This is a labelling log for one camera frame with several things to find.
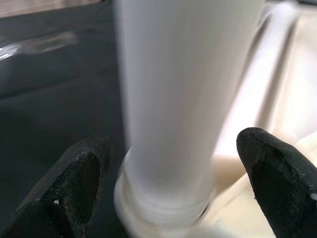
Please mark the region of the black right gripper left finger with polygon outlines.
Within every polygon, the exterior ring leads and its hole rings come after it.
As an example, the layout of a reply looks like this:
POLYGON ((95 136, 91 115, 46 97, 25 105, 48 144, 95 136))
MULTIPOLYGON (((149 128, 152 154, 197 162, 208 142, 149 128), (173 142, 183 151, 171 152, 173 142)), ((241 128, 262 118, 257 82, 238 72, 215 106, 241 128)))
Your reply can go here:
POLYGON ((83 139, 37 182, 3 229, 2 238, 85 238, 113 159, 111 140, 83 139))

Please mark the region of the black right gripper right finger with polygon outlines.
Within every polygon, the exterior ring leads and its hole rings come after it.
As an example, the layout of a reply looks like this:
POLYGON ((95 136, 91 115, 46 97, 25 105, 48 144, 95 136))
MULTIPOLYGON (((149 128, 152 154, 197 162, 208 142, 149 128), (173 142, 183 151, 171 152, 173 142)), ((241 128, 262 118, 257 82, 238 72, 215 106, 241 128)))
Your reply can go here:
POLYGON ((277 238, 317 236, 317 169, 294 146, 249 127, 236 148, 255 199, 277 238))

